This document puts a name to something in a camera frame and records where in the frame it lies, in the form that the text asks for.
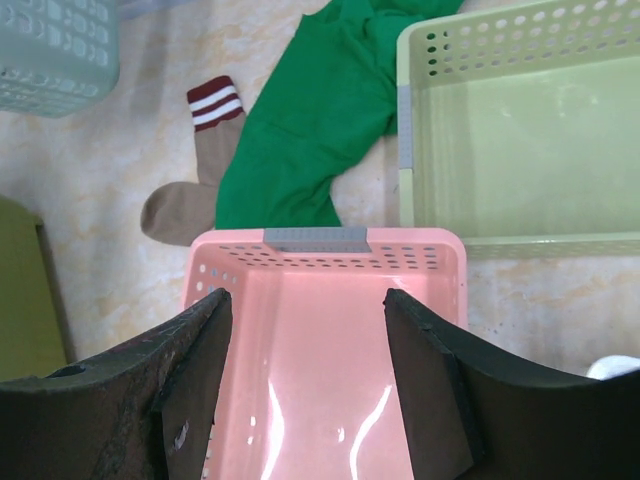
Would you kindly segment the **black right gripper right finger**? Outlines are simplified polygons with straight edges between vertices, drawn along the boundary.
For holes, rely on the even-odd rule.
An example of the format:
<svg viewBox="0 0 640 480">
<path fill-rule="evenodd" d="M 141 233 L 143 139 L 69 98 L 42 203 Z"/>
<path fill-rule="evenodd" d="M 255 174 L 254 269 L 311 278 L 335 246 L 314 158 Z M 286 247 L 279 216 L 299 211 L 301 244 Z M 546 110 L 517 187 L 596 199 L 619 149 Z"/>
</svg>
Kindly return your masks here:
<svg viewBox="0 0 640 480">
<path fill-rule="evenodd" d="M 511 354 L 391 289 L 385 322 L 417 479 L 635 479 L 639 375 Z"/>
</svg>

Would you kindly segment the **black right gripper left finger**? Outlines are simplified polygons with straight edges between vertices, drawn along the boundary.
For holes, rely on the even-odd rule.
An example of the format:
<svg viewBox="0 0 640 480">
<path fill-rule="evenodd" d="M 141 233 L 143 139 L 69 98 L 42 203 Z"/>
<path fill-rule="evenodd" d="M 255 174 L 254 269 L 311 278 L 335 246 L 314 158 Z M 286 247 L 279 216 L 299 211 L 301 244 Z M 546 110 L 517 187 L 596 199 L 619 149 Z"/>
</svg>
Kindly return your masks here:
<svg viewBox="0 0 640 480">
<path fill-rule="evenodd" d="M 217 289 L 101 354 L 2 382 L 2 478 L 201 478 L 232 322 Z"/>
</svg>

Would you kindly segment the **light blue laundry basket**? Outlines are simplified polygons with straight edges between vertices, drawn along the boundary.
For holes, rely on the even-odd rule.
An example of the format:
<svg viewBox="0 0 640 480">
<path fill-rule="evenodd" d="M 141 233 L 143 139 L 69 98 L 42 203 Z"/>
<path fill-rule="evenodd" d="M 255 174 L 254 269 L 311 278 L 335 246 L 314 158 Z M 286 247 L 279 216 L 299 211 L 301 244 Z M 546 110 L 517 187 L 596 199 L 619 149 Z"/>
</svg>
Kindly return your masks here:
<svg viewBox="0 0 640 480">
<path fill-rule="evenodd" d="M 120 75 L 115 1 L 1 3 L 1 109 L 60 118 L 104 99 Z"/>
</svg>

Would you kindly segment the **olive green laundry basket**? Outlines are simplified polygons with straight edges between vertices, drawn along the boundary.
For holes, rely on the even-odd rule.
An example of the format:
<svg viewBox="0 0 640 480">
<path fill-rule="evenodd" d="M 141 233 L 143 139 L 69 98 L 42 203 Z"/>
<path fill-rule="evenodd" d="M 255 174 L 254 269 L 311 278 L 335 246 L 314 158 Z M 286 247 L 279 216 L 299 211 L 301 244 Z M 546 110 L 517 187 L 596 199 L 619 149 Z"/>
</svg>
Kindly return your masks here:
<svg viewBox="0 0 640 480">
<path fill-rule="evenodd" d="M 76 358 L 44 221 L 1 198 L 1 379 L 46 376 Z"/>
</svg>

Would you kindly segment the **white plastic basket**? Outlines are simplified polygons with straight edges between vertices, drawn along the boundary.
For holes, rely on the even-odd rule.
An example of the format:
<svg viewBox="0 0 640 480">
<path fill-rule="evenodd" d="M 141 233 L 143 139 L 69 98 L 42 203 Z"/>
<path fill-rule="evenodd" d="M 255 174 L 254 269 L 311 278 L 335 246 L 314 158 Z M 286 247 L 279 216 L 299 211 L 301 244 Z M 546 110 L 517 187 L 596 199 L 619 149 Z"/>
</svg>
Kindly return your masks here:
<svg viewBox="0 0 640 480">
<path fill-rule="evenodd" d="M 596 360 L 586 376 L 596 380 L 606 380 L 640 369 L 640 359 L 626 355 L 610 355 Z"/>
</svg>

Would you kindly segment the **pink plastic basket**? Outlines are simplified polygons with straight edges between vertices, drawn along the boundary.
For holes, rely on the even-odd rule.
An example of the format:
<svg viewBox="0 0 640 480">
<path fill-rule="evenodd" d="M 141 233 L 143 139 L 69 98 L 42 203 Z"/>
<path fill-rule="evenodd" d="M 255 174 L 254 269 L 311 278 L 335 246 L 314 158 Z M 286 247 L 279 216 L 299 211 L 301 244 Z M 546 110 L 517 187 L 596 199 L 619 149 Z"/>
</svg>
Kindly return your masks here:
<svg viewBox="0 0 640 480">
<path fill-rule="evenodd" d="M 439 228 L 215 230 L 192 244 L 191 306 L 232 298 L 206 479 L 408 479 L 383 302 L 401 289 L 466 327 L 467 256 Z"/>
</svg>

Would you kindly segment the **brown striped sock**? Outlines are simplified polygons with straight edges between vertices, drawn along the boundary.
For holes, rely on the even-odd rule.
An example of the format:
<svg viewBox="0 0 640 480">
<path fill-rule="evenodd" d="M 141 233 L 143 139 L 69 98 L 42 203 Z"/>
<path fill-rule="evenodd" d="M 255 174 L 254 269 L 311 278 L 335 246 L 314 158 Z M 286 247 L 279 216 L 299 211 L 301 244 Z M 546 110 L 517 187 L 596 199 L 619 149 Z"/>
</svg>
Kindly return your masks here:
<svg viewBox="0 0 640 480">
<path fill-rule="evenodd" d="M 215 225 L 220 182 L 236 152 L 246 114 L 233 80 L 217 76 L 187 92 L 194 126 L 198 181 L 157 188 L 145 201 L 140 226 L 149 238 L 189 246 Z"/>
</svg>

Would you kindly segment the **light green plastic basket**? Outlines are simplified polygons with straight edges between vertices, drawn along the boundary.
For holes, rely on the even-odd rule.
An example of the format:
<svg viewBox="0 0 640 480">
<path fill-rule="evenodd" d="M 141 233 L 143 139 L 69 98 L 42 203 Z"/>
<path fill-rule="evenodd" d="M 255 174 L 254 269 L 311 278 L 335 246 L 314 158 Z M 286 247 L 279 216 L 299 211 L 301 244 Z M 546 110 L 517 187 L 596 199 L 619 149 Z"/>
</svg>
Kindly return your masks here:
<svg viewBox="0 0 640 480">
<path fill-rule="evenodd" d="M 470 257 L 639 251 L 639 4 L 544 1 L 397 42 L 399 221 Z"/>
</svg>

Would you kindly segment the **green shirt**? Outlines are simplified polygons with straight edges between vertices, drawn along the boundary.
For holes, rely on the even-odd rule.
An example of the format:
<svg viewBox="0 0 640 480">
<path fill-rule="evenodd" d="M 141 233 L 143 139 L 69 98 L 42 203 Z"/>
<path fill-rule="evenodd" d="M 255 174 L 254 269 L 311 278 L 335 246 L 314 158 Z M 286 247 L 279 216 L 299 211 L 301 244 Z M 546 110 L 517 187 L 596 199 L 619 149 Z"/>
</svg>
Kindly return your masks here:
<svg viewBox="0 0 640 480">
<path fill-rule="evenodd" d="M 249 111 L 216 202 L 219 230 L 338 227 L 335 177 L 397 131 L 396 42 L 459 1 L 331 1 L 305 15 Z"/>
</svg>

